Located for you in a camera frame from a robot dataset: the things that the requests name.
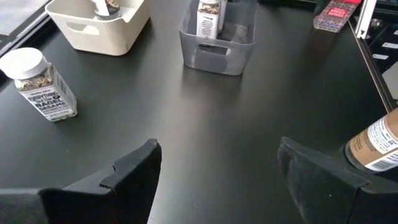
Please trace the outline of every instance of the white jar lid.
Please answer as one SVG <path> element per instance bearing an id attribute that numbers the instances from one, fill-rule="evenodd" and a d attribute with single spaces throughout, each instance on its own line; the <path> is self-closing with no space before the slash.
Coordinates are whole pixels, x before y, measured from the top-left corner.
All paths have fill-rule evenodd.
<path id="1" fill-rule="evenodd" d="M 41 51 L 31 47 L 12 50 L 0 58 L 0 70 L 15 80 L 35 77 L 46 68 L 47 60 Z"/>
<path id="2" fill-rule="evenodd" d="M 221 0 L 200 0 L 200 2 L 206 3 L 206 4 L 218 4 L 221 2 Z"/>

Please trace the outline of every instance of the spice jar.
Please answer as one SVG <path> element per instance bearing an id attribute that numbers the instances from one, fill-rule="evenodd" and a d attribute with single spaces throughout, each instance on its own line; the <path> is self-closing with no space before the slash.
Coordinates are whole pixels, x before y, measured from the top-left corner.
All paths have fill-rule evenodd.
<path id="1" fill-rule="evenodd" d="M 121 16 L 118 0 L 91 0 L 91 2 L 94 3 L 94 12 L 100 20 L 112 20 Z"/>
<path id="2" fill-rule="evenodd" d="M 201 0 L 198 6 L 197 36 L 216 39 L 221 0 Z"/>
<path id="3" fill-rule="evenodd" d="M 76 116 L 75 95 L 39 50 L 12 50 L 0 58 L 0 69 L 14 80 L 19 93 L 49 121 Z"/>
<path id="4" fill-rule="evenodd" d="M 345 154 L 350 163 L 370 173 L 398 166 L 398 109 L 351 139 Z"/>

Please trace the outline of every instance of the black countertop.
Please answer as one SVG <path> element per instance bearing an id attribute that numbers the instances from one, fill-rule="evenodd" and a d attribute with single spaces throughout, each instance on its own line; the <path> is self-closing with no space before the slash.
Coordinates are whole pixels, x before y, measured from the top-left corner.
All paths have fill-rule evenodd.
<path id="1" fill-rule="evenodd" d="M 385 113 L 349 27 L 312 30 L 312 13 L 259 6 L 242 77 L 184 67 L 185 0 L 152 2 L 132 50 L 41 50 L 78 99 L 48 122 L 8 82 L 0 94 L 0 187 L 64 187 L 157 138 L 160 182 L 149 223 L 302 223 L 279 172 L 282 136 L 324 152 Z"/>

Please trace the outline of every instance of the clear plastic bin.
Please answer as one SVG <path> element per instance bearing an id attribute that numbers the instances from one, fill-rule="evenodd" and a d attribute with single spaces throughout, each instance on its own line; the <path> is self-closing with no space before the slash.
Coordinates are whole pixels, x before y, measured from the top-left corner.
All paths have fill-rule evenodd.
<path id="1" fill-rule="evenodd" d="M 222 33 L 216 40 L 196 36 L 199 0 L 192 0 L 180 29 L 184 64 L 225 75 L 241 75 L 254 48 L 257 3 L 227 3 Z"/>

